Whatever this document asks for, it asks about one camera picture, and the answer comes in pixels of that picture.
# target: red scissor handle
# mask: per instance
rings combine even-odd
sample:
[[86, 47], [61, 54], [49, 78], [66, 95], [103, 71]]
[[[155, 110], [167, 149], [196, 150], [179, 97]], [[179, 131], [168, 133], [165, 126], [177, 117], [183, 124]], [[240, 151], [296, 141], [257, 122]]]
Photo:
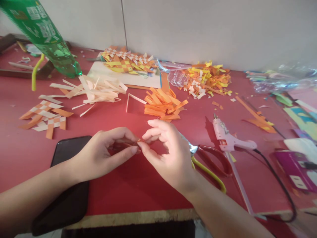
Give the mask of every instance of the red scissor handle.
[[[213, 154], [215, 157], [217, 157], [217, 159], [219, 159], [219, 161], [222, 163], [223, 167], [224, 167], [224, 171], [221, 170], [213, 161], [212, 159], [208, 156], [208, 154], [205, 152], [208, 151], [211, 154]], [[197, 152], [199, 152], [202, 156], [204, 156], [206, 159], [209, 160], [209, 162], [211, 163], [211, 166], [214, 167], [216, 169], [217, 172], [219, 172], [222, 176], [225, 177], [230, 177], [233, 174], [233, 170], [231, 167], [230, 162], [228, 161], [227, 157], [219, 150], [210, 147], [210, 146], [206, 146], [206, 145], [198, 145], [198, 150]]]

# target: wall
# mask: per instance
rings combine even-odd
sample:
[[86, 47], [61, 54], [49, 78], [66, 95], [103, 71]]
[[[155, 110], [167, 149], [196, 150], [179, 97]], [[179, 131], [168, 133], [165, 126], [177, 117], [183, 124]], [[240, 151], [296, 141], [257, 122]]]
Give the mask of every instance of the wall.
[[128, 48], [163, 60], [246, 70], [317, 55], [316, 0], [123, 0], [123, 9]]
[[[125, 45], [120, 0], [41, 0], [65, 40]], [[123, 0], [127, 46], [159, 59], [236, 70], [317, 56], [316, 0]], [[18, 33], [0, 13], [0, 35]]]
[[[64, 40], [75, 46], [104, 50], [111, 44], [125, 46], [120, 0], [41, 0]], [[0, 35], [21, 34], [0, 11]]]

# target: black cable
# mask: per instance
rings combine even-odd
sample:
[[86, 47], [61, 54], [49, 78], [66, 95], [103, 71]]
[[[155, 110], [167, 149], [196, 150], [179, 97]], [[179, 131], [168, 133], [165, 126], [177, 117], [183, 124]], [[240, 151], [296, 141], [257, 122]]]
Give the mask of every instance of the black cable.
[[291, 207], [292, 207], [292, 212], [293, 212], [293, 215], [292, 217], [289, 219], [289, 220], [282, 220], [282, 219], [277, 219], [275, 217], [271, 217], [271, 216], [266, 216], [267, 218], [270, 218], [272, 220], [275, 220], [275, 221], [281, 221], [281, 222], [292, 222], [296, 219], [297, 217], [297, 211], [296, 211], [296, 207], [295, 207], [295, 204], [289, 194], [289, 192], [287, 191], [285, 185], [283, 184], [283, 182], [281, 181], [281, 179], [279, 178], [279, 176], [277, 175], [277, 173], [275, 172], [275, 170], [273, 169], [272, 165], [270, 164], [270, 162], [267, 160], [267, 158], [260, 152], [258, 151], [257, 149], [254, 149], [254, 152], [256, 152], [257, 154], [259, 154], [260, 156], [262, 156], [262, 158], [265, 160], [265, 162], [267, 163], [268, 167], [270, 168], [271, 172], [273, 173], [274, 177], [276, 178], [276, 180], [278, 181], [278, 183], [280, 184], [281, 188], [283, 189], [285, 195], [287, 196], [289, 202], [291, 203]]
[[304, 213], [317, 217], [317, 214], [316, 214], [316, 213], [309, 213], [309, 212], [304, 212]]

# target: black phone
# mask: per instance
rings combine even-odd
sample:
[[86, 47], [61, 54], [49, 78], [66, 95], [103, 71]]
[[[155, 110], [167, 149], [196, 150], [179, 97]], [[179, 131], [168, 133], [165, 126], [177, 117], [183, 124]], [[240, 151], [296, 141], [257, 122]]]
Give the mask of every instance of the black phone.
[[[51, 167], [71, 159], [91, 136], [61, 140], [57, 143]], [[89, 181], [72, 186], [57, 197], [32, 223], [32, 234], [42, 235], [79, 222], [87, 212]]]

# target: white board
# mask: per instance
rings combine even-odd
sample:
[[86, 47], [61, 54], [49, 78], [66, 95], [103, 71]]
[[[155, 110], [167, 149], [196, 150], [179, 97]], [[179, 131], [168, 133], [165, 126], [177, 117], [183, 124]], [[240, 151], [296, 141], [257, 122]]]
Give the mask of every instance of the white board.
[[140, 75], [129, 73], [114, 72], [104, 65], [104, 62], [96, 61], [93, 63], [87, 76], [97, 80], [98, 77], [107, 76], [108, 81], [114, 81], [118, 79], [123, 84], [131, 84], [144, 87], [161, 88], [161, 78], [159, 75], [152, 74], [152, 77], [146, 79]]
[[255, 70], [316, 58], [316, 0], [123, 0], [123, 11], [128, 49], [161, 60]]

